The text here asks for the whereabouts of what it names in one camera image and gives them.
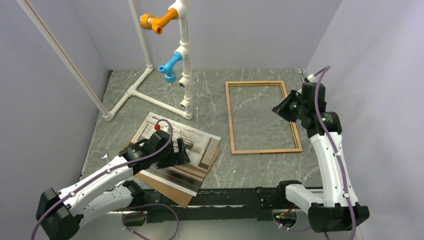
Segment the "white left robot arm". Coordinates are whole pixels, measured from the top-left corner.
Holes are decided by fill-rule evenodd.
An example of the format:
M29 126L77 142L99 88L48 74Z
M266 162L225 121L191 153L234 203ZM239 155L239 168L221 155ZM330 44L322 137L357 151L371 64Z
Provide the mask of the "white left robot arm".
M32 230L35 238L42 227L51 240L69 240L92 220L119 209L139 209L145 203L145 192L129 178L147 170L189 164L191 161L183 139L177 138L174 150L172 135L156 130L149 138L127 145L118 156L95 173L55 191L45 190L38 203Z

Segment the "glossy room photo print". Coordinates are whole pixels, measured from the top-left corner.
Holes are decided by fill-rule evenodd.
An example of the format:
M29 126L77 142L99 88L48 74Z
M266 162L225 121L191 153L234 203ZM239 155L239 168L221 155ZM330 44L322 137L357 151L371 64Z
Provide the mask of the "glossy room photo print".
M178 151L177 139L183 140L190 163L162 169L152 166L142 170L135 177L151 187L153 181L156 181L195 197L213 164L221 137L150 112L130 142L135 143L151 137L160 119L169 122L159 123L162 130L169 132L169 126L173 128L172 141L175 152Z

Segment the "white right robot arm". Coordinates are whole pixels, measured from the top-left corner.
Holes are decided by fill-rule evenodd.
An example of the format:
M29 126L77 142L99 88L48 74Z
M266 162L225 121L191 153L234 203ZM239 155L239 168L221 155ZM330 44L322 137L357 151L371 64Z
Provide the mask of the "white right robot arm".
M335 112L326 111L325 87L321 83L303 83L301 92L291 90L272 112L284 120L300 121L315 154L322 180L323 196L319 197L298 180L280 181L276 203L287 208L299 207L308 216L316 233L352 232L370 216L369 208L360 205L345 166L342 126Z

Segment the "wooden picture frame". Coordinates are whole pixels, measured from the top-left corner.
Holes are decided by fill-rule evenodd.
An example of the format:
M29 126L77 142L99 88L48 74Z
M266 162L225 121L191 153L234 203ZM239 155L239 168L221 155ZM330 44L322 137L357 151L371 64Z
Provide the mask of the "wooden picture frame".
M233 155L303 151L297 125L272 112L288 96L282 80L227 81L225 96Z

